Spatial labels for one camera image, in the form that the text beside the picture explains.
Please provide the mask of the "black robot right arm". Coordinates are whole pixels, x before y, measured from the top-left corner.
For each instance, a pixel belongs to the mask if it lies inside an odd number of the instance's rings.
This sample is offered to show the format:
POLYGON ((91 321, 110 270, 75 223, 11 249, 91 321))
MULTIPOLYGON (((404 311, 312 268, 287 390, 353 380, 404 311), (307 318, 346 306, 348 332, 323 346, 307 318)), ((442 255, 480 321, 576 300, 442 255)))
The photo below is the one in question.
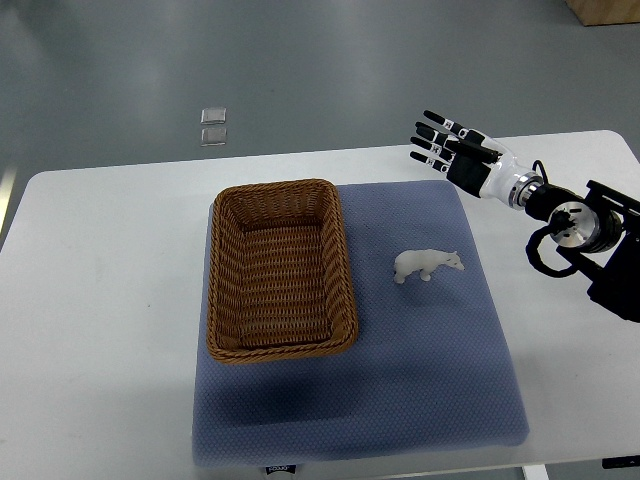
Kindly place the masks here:
POLYGON ((529 264, 551 278, 576 273, 591 281, 589 299, 620 318, 639 321, 639 202, 590 180, 577 194, 537 178, 518 205, 545 225, 525 247, 529 264))

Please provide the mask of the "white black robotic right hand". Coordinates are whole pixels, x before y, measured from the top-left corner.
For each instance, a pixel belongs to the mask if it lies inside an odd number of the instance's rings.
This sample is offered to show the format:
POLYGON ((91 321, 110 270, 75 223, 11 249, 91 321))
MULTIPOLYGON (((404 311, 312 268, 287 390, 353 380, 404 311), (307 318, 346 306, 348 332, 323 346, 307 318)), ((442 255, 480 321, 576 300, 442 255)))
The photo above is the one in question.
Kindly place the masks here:
POLYGON ((464 192, 520 207, 518 196, 535 177, 516 155, 492 137, 430 110, 415 124, 410 156, 446 176, 464 192))

